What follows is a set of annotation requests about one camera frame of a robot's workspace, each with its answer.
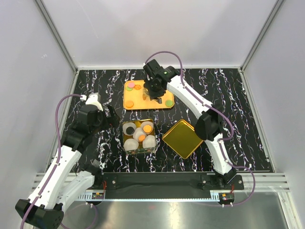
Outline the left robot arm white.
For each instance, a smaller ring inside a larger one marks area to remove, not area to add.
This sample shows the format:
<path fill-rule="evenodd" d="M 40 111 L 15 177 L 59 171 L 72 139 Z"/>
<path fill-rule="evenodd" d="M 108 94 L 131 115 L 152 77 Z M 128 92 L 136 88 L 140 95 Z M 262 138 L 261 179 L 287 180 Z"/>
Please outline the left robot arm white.
<path fill-rule="evenodd" d="M 105 113 L 98 93 L 78 98 L 85 103 L 67 132 L 63 136 L 57 133 L 58 150 L 50 167 L 30 196 L 19 199 L 15 205 L 22 218 L 20 228 L 28 223 L 39 229 L 56 229 L 66 210 L 85 190 L 106 187 L 101 169 L 93 164 L 85 165 L 70 184 L 63 185 L 94 135 L 117 128 L 120 123 L 112 106 L 107 106 L 109 114 Z"/>

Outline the large patterned sandwich cookie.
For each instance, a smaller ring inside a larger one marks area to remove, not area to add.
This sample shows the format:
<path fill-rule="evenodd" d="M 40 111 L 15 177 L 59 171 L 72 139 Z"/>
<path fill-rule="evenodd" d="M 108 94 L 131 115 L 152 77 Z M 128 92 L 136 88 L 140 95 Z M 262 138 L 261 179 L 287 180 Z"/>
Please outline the large patterned sandwich cookie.
<path fill-rule="evenodd" d="M 147 133 L 147 134 L 151 133 L 152 130 L 153 130 L 153 128 L 152 128 L 150 125 L 145 125 L 145 126 L 143 127 L 143 131 L 144 131 L 145 133 Z"/>

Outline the plain round orange cookie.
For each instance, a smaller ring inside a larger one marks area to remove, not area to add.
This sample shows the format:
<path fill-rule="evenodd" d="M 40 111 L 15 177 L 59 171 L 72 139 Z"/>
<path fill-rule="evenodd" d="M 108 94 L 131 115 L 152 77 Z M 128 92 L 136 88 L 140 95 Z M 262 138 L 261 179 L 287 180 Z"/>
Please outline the plain round orange cookie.
<path fill-rule="evenodd" d="M 140 135 L 140 136 L 138 137 L 138 140 L 139 140 L 139 142 L 142 142 L 145 138 L 146 138 L 145 135 Z"/>

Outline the black chocolate sandwich cookie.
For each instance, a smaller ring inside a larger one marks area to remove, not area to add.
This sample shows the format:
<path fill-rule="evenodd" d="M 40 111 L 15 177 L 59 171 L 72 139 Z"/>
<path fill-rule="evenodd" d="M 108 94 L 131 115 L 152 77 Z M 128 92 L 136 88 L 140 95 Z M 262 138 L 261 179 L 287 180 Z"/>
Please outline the black chocolate sandwich cookie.
<path fill-rule="evenodd" d="M 131 126 L 126 128 L 126 135 L 133 135 L 135 129 Z"/>

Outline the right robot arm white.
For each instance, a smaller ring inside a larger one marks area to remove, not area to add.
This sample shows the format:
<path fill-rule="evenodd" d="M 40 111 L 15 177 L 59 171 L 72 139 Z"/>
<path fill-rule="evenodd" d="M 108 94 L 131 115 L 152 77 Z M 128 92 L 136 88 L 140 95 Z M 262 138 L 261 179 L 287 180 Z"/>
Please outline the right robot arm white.
<path fill-rule="evenodd" d="M 223 118 L 213 103 L 199 95 L 182 77 L 171 79 L 160 75 L 148 75 L 144 80 L 151 98 L 161 97 L 165 91 L 179 98 L 197 118 L 194 131 L 205 142 L 213 159 L 216 183 L 222 189 L 229 188 L 236 175 L 224 145 Z"/>

